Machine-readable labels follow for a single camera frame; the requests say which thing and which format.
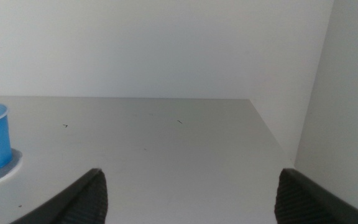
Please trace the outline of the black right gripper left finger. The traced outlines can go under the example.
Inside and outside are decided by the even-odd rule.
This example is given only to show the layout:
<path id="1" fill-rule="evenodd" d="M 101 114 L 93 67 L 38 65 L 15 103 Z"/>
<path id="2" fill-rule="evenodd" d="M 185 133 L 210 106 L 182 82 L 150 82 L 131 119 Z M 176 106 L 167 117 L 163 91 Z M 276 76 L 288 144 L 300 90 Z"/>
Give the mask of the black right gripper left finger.
<path id="1" fill-rule="evenodd" d="M 107 212 L 105 174 L 101 169 L 91 169 L 65 190 L 14 223 L 104 224 Z"/>

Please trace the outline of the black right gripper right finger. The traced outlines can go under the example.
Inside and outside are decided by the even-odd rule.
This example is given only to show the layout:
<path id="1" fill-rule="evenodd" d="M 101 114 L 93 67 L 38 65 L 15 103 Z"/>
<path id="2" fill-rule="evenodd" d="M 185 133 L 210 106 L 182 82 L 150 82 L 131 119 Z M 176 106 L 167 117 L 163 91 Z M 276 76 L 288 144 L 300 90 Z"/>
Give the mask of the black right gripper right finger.
<path id="1" fill-rule="evenodd" d="M 295 169 L 283 169 L 275 201 L 278 224 L 358 224 L 358 209 Z"/>

